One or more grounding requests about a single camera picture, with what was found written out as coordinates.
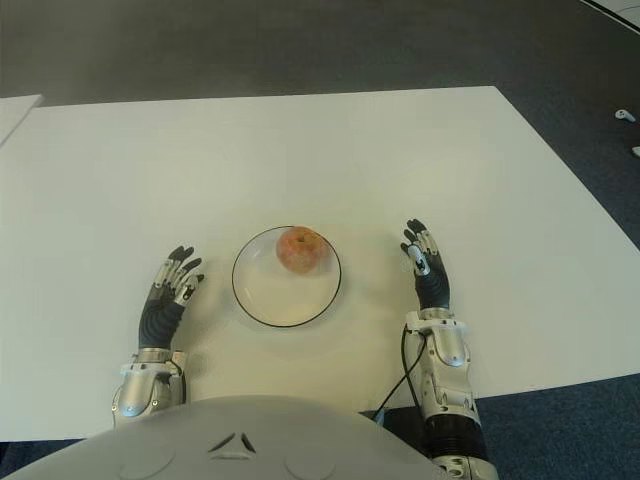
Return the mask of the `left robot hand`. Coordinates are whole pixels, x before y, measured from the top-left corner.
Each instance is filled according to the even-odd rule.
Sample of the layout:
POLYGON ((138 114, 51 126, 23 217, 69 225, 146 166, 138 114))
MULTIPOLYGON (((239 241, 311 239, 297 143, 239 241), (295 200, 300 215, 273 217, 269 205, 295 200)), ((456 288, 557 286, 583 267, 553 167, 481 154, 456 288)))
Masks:
POLYGON ((195 272, 201 258, 193 247, 178 246, 162 262, 145 300, 138 327, 138 348, 170 349, 186 306, 205 275, 195 272))

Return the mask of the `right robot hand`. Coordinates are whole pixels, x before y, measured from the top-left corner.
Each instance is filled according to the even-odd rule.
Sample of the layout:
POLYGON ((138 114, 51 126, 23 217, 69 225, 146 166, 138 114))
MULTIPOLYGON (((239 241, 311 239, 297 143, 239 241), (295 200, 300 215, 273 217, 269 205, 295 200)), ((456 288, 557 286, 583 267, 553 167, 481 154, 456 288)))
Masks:
POLYGON ((410 260, 421 309, 450 307, 450 284, 440 250, 425 224, 409 219, 400 247, 410 260))

